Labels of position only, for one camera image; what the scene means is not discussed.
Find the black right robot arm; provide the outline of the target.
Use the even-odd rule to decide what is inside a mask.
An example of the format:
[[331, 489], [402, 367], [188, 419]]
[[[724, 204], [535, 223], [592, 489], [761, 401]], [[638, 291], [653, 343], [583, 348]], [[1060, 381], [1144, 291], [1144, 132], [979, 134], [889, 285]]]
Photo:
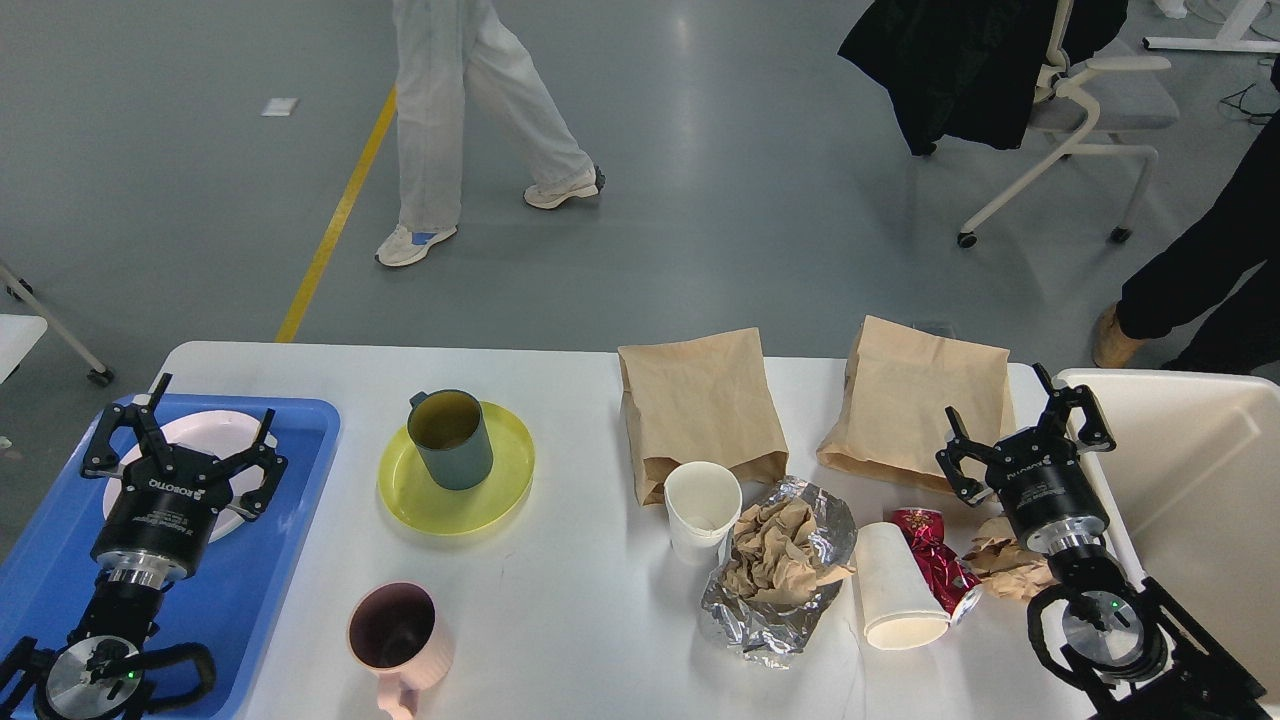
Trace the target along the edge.
[[936, 457], [965, 505], [996, 496], [1018, 544], [1046, 560], [1053, 584], [1027, 610], [1039, 664], [1098, 719], [1266, 717], [1265, 687], [1157, 580], [1132, 584], [1110, 553], [1082, 455], [1116, 442], [1092, 389], [1034, 373], [1047, 401], [1033, 427], [983, 445], [946, 407], [952, 436]]

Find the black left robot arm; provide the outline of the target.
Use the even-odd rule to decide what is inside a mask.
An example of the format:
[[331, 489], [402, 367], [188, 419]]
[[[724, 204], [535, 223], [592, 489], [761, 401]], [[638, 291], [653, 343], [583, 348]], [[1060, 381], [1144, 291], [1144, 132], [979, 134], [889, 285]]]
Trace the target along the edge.
[[266, 410], [251, 442], [225, 457], [178, 445], [156, 420], [170, 382], [161, 375], [145, 404], [104, 409], [81, 475], [122, 483], [91, 556], [95, 592], [60, 650], [22, 637], [3, 660], [3, 716], [33, 696], [40, 719], [140, 719], [193, 705], [212, 691], [207, 646], [146, 650], [166, 591], [198, 570], [218, 518], [246, 521], [268, 509], [288, 461], [268, 442]]

